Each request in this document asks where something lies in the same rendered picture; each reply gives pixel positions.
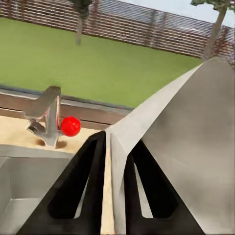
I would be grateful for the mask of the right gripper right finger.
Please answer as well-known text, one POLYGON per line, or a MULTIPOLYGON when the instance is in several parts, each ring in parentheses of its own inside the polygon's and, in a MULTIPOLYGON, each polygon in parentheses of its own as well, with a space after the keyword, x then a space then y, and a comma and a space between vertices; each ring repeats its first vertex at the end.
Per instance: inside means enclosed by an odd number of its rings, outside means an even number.
POLYGON ((206 235, 140 139, 127 157, 124 170, 126 235, 206 235), (153 218, 145 218, 134 163, 153 218))

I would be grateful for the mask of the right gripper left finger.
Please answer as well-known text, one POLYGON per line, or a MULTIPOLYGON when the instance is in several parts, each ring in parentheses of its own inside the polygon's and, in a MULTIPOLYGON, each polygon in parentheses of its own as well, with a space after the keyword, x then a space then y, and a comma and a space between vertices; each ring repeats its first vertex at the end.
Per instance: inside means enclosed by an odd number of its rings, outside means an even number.
POLYGON ((100 235, 106 131, 92 134, 16 235, 100 235), (85 185, 81 214, 74 218, 85 185))

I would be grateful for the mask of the paper coffee filter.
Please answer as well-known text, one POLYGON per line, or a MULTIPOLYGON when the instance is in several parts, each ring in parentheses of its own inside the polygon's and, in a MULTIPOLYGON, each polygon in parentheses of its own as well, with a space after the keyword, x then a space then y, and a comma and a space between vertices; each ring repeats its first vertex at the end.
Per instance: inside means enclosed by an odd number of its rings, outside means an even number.
MULTIPOLYGON (((126 235, 124 170, 141 139, 206 235, 235 235, 235 71, 214 56, 110 126, 115 235, 126 235)), ((134 163, 141 212, 153 218, 134 163)))

